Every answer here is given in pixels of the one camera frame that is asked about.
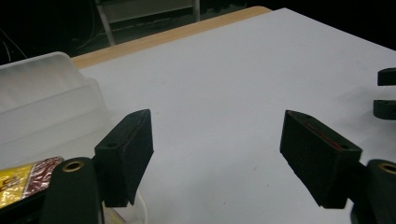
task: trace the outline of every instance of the plastic container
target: plastic container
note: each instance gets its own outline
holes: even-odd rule
[[[97,82],[66,54],[0,66],[0,169],[55,156],[91,158],[113,126]],[[127,223],[147,223],[137,196]]]

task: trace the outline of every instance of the plastic wrapper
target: plastic wrapper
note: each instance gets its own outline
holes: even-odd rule
[[[0,171],[0,208],[29,197],[50,184],[50,177],[62,157],[48,158]]]

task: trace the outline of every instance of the table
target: table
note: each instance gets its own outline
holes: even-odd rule
[[[396,52],[286,8],[260,10],[74,59],[114,122],[151,110],[155,153],[140,186],[149,223],[350,223],[351,202],[318,207],[279,153],[286,109],[360,146],[363,164],[396,161],[395,123],[372,113],[374,99],[395,98],[376,73]]]

